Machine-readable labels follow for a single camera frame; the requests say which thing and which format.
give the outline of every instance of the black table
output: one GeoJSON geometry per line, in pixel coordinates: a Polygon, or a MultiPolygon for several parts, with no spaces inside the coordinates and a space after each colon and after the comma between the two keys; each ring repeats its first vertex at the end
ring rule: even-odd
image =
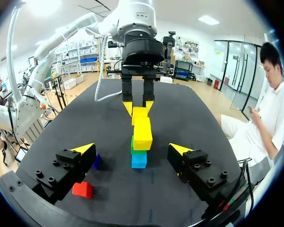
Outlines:
{"type": "MultiPolygon", "coordinates": [[[[153,143],[146,169],[131,169],[131,117],[115,96],[94,101],[96,83],[86,89],[46,127],[19,169],[33,178],[40,163],[55,152],[94,142],[106,171],[90,170],[85,181],[96,191],[93,199],[72,195],[56,206],[86,219],[116,224],[156,224],[185,227],[196,223],[207,204],[182,184],[167,160],[169,143],[200,148],[230,180],[240,168],[218,122],[196,93],[181,85],[155,82],[155,103],[149,113],[153,143]]],[[[121,81],[104,79],[99,97],[121,89],[121,81]]],[[[134,106],[142,105],[142,81],[133,81],[134,106]]]]}

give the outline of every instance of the floor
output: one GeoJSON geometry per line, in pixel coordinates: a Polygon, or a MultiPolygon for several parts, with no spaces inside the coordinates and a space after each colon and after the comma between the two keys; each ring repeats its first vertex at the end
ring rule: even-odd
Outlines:
{"type": "MultiPolygon", "coordinates": [[[[66,99],[67,103],[70,103],[72,100],[76,98],[76,96],[80,95],[85,89],[91,86],[98,80],[97,73],[84,73],[84,82],[77,85],[71,90],[66,90],[66,99]]],[[[180,84],[184,86],[189,86],[192,88],[197,95],[203,100],[208,109],[215,114],[225,114],[244,122],[247,122],[245,116],[237,110],[237,108],[233,108],[232,100],[223,95],[219,90],[214,89],[212,86],[208,86],[206,83],[196,82],[196,81],[183,81],[174,79],[175,84],[180,84]]],[[[49,101],[52,106],[54,106],[57,110],[61,110],[57,98],[54,93],[48,92],[49,101]]],[[[54,118],[54,114],[51,113],[48,115],[48,118],[54,118]]],[[[16,171],[18,168],[18,163],[15,161],[10,167],[6,167],[3,162],[2,152],[0,151],[0,176],[9,171],[16,171]]]]}

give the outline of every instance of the white cable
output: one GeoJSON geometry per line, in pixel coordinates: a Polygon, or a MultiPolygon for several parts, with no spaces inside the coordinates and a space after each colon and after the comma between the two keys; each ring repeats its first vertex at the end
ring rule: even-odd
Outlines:
{"type": "Polygon", "coordinates": [[[100,75],[99,75],[99,81],[97,84],[97,88],[96,88],[96,92],[95,92],[95,102],[100,102],[106,98],[112,97],[112,96],[116,96],[122,93],[122,90],[117,92],[117,93],[113,93],[111,95],[107,95],[103,98],[98,99],[98,92],[99,92],[99,88],[100,88],[100,84],[101,84],[101,80],[103,78],[103,69],[104,69],[104,59],[105,59],[105,50],[106,50],[106,43],[107,43],[107,39],[108,37],[111,36],[111,34],[107,34],[104,37],[104,41],[103,41],[103,46],[102,46],[102,51],[101,51],[101,60],[100,60],[100,75]]]}

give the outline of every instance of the toy block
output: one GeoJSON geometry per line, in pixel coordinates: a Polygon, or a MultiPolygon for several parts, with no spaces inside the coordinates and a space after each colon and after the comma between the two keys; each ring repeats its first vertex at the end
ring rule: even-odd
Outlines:
{"type": "Polygon", "coordinates": [[[96,155],[97,155],[96,160],[95,160],[94,164],[91,166],[91,168],[98,170],[100,168],[103,160],[102,160],[102,158],[101,158],[99,153],[96,153],[96,155]]]}
{"type": "Polygon", "coordinates": [[[131,155],[146,155],[146,150],[134,150],[133,149],[133,136],[132,136],[132,143],[131,143],[131,155]]]}
{"type": "Polygon", "coordinates": [[[147,117],[147,112],[146,107],[133,107],[132,125],[136,117],[147,117]]]}
{"type": "Polygon", "coordinates": [[[93,197],[93,186],[87,182],[75,183],[72,194],[91,199],[93,197]]]}
{"type": "Polygon", "coordinates": [[[147,155],[132,155],[132,168],[145,169],[147,164],[147,155]]]}
{"type": "Polygon", "coordinates": [[[151,121],[149,117],[136,117],[133,128],[133,149],[150,150],[152,144],[151,121]]]}

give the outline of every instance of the white storage box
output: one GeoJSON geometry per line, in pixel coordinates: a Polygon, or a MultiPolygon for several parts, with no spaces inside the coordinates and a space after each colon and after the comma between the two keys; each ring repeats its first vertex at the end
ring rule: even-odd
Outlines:
{"type": "Polygon", "coordinates": [[[64,84],[66,90],[70,90],[70,89],[72,89],[73,87],[76,86],[76,79],[68,79],[63,84],[64,84]]]}
{"type": "Polygon", "coordinates": [[[76,84],[80,84],[84,81],[84,75],[79,76],[78,78],[76,78],[76,84]]]}

